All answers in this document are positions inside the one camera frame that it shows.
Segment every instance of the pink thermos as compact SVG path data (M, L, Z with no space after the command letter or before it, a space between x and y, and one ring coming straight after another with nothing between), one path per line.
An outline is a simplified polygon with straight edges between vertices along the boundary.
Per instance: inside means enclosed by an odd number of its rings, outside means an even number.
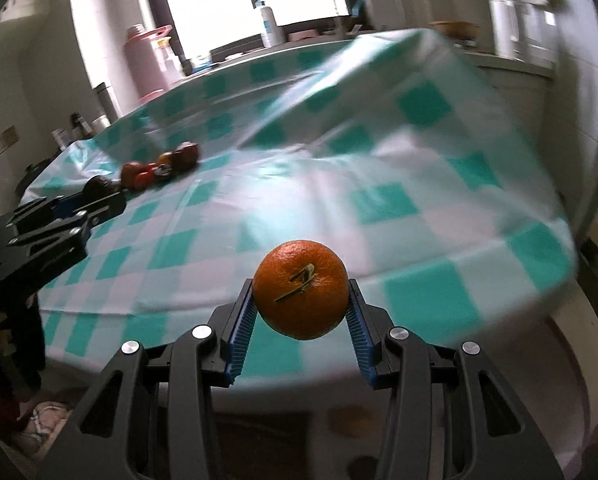
M124 54L141 104L169 89L166 66L157 56L153 42L166 36L171 28L170 25L166 25L146 32L143 25L134 25L128 29Z

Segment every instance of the white wall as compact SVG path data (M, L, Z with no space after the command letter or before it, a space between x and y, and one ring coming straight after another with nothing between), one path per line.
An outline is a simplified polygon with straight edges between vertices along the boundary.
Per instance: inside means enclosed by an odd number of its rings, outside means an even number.
M20 55L23 88L44 139L69 128L76 111L92 121L101 115L74 34L70 0L50 0L50 14Z
M92 87L109 82L117 95L122 113L138 106L138 94L123 53L126 31L151 16L139 0L71 0L79 46Z
M592 0L559 0L556 78L539 149L578 230L598 181L598 16Z
M0 155L0 215L17 206L14 191L26 167L53 151L39 135L17 65L6 59L0 63L0 131L10 126L20 140Z

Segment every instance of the checkered tablecloth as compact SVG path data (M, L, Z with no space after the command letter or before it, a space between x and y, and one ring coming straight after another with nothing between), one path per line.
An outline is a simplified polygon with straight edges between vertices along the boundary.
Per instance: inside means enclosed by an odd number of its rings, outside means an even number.
M233 301L276 245L332 248L368 303L429 342L513 323L573 272L553 186L506 105L429 30L385 32L237 63L77 142L26 200L80 190L183 140L201 167L132 198L89 256L40 292L48 354L98 370ZM258 320L246 378L356 367L345 324L312 342Z

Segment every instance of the mandarin orange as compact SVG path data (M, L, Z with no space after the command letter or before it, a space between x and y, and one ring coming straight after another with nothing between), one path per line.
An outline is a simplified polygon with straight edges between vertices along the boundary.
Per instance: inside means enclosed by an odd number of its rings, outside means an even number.
M266 255L253 277L252 294L272 329L294 339L315 339L345 316L348 274L325 245L293 240Z

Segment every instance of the plastic tablecloth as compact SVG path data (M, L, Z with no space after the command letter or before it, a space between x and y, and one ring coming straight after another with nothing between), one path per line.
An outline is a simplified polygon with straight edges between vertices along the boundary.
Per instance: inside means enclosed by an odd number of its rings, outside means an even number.
M573 273L554 187L487 80L430 30L291 48L193 78L74 143L24 202L201 145L193 173L133 196L41 290L50 357L100 370L234 301L263 256L322 242L368 303L436 344L514 322ZM259 318L248 380L356 367L345 323L298 342Z

